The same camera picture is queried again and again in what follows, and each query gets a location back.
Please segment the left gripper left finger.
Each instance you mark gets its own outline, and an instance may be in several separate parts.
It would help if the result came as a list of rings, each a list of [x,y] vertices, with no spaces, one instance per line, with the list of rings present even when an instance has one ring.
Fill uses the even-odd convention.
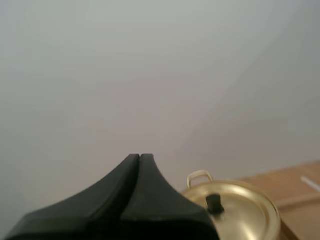
[[[100,218],[116,221],[135,189],[140,156],[130,154],[107,176],[82,192],[51,206],[26,214],[6,236],[7,240],[75,236],[89,232]]]

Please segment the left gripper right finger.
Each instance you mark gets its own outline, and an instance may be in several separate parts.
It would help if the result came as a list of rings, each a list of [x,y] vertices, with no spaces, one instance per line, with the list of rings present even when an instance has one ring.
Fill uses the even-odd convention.
[[[143,154],[135,189],[120,217],[128,240],[217,240],[207,211],[177,192],[152,154]]]

